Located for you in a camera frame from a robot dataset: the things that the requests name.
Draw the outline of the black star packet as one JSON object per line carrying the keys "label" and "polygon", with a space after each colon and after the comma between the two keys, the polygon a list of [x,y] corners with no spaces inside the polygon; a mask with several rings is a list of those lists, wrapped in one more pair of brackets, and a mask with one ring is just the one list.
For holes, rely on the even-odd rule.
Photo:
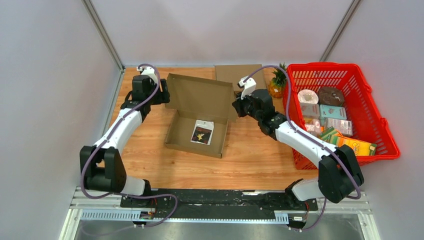
{"label": "black star packet", "polygon": [[197,119],[194,124],[194,129],[190,141],[203,145],[210,145],[215,124],[213,121]]}

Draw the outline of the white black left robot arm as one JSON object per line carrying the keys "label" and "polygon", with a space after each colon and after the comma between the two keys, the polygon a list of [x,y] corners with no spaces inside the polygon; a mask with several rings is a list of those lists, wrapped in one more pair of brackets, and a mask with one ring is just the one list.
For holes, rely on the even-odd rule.
{"label": "white black left robot arm", "polygon": [[164,78],[153,73],[142,73],[132,79],[132,90],[120,106],[118,117],[108,131],[92,146],[83,146],[79,153],[84,195],[95,199],[89,190],[131,196],[140,207],[153,201],[148,180],[127,175],[121,154],[134,131],[145,121],[152,105],[169,103],[170,93]]}

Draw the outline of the brown cardboard box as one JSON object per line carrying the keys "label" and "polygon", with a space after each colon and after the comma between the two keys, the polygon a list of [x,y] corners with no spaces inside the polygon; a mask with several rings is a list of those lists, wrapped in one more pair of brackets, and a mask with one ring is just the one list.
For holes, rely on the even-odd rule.
{"label": "brown cardboard box", "polygon": [[[260,67],[262,67],[261,64],[215,65],[215,79],[217,81],[232,83],[234,94],[236,95],[243,90],[237,85],[237,83],[243,77],[247,77]],[[256,89],[267,88],[263,70],[255,73],[252,78],[256,82]]]}

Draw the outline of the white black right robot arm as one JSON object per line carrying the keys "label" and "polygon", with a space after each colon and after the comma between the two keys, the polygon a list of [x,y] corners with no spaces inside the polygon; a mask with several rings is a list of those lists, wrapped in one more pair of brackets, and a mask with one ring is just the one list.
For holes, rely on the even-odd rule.
{"label": "white black right robot arm", "polygon": [[239,117],[252,117],[266,136],[290,146],[317,167],[316,178],[299,179],[285,189],[289,208],[299,209],[309,199],[325,198],[337,204],[344,198],[361,197],[360,186],[365,180],[352,148],[328,143],[296,125],[275,110],[265,89],[250,95],[237,93],[232,106]]}

